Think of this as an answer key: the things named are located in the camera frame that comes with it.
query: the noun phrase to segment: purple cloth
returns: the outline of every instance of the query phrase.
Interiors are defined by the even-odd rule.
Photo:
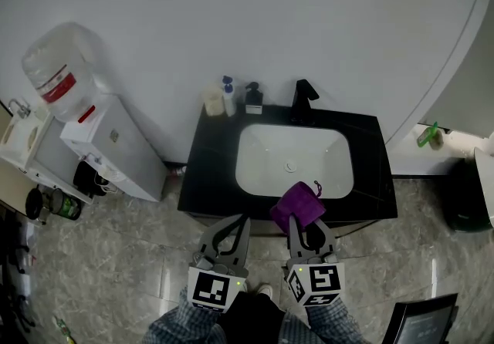
[[[317,198],[309,185],[297,182],[293,185],[271,208],[271,218],[285,233],[289,233],[289,217],[294,214],[299,218],[300,225],[304,229],[326,212],[323,203]]]

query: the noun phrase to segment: soap dispenser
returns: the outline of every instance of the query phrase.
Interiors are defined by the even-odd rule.
[[[248,92],[245,95],[245,113],[262,114],[262,93],[258,91],[259,84],[250,82],[245,87]]]

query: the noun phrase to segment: black tablet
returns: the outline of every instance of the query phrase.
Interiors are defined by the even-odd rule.
[[[443,343],[456,316],[457,297],[396,303],[383,344]]]

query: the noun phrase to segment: gray tile floor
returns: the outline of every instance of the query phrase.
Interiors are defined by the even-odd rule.
[[[399,218],[341,238],[344,301],[371,342],[380,342],[394,303],[459,292],[453,343],[494,341],[492,231],[460,234],[442,221],[427,180],[396,180]],[[203,226],[177,211],[180,183],[159,204],[106,196],[72,222],[52,217],[29,239],[36,264],[29,297],[38,328],[32,343],[63,343],[51,322],[63,318],[78,344],[134,344],[148,325],[177,305]],[[340,233],[348,228],[339,229]],[[252,238],[252,286],[270,282],[281,308],[294,305],[281,266],[286,241]]]

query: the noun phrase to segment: white sink basin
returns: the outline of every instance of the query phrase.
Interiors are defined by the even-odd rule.
[[[24,119],[15,114],[0,139],[0,157],[27,170],[52,119],[53,115],[44,106],[37,107]]]
[[[321,198],[347,196],[354,187],[350,149],[335,130],[255,124],[240,135],[235,176],[250,194],[281,197],[303,181]]]

